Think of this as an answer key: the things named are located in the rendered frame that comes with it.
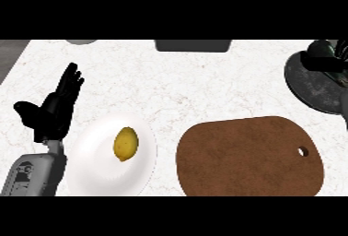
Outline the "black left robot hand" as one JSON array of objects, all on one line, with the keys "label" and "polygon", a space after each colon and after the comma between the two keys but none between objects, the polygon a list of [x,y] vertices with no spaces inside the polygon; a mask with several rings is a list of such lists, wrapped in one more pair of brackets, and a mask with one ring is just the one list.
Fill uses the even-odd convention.
[{"label": "black left robot hand", "polygon": [[65,138],[78,99],[80,88],[84,82],[78,65],[71,63],[62,73],[56,90],[48,95],[43,105],[28,101],[18,101],[14,110],[18,112],[24,126],[34,130],[34,142]]}]

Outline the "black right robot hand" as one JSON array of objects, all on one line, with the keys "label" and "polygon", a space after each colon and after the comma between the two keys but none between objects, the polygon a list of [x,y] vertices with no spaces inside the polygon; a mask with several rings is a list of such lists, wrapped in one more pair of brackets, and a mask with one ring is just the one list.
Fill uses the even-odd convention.
[{"label": "black right robot hand", "polygon": [[301,63],[309,71],[326,73],[335,80],[348,80],[348,62],[337,57],[313,57],[301,52]]}]

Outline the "dark grey pan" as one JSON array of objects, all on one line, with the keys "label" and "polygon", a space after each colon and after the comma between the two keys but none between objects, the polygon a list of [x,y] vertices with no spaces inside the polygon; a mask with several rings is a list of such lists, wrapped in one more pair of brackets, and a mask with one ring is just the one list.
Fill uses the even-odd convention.
[{"label": "dark grey pan", "polygon": [[301,53],[288,58],[285,79],[292,94],[311,109],[341,115],[339,97],[348,92],[348,88],[342,87],[323,72],[309,71],[304,68]]}]

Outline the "brown wooden cutting board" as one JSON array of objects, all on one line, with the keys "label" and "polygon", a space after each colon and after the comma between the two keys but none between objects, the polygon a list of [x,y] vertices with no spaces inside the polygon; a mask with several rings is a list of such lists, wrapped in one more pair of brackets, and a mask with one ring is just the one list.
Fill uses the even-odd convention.
[{"label": "brown wooden cutting board", "polygon": [[313,196],[323,184],[313,140],[279,116],[194,125],[177,147],[177,173],[191,196]]}]

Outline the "yellow lemon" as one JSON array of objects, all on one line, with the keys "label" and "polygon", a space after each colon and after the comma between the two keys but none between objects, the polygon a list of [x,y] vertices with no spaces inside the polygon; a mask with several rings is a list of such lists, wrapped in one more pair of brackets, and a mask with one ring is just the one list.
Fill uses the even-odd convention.
[{"label": "yellow lemon", "polygon": [[114,140],[114,154],[121,161],[129,160],[139,148],[139,137],[132,127],[124,127]]}]

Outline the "white round plate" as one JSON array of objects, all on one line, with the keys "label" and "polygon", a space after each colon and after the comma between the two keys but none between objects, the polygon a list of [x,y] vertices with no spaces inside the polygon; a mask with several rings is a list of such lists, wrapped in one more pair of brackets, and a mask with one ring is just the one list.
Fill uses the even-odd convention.
[{"label": "white round plate", "polygon": [[[139,137],[135,156],[121,161],[114,140],[124,127]],[[145,120],[117,112],[98,118],[78,136],[68,157],[65,178],[73,195],[139,195],[148,185],[157,162],[157,142]]]}]

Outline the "dark grey rectangular appliance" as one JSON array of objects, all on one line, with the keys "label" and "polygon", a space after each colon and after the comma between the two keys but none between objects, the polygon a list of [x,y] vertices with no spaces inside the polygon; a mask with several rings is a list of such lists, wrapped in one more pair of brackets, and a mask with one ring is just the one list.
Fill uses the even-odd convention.
[{"label": "dark grey rectangular appliance", "polygon": [[226,53],[230,40],[157,40],[155,48],[160,52]]}]

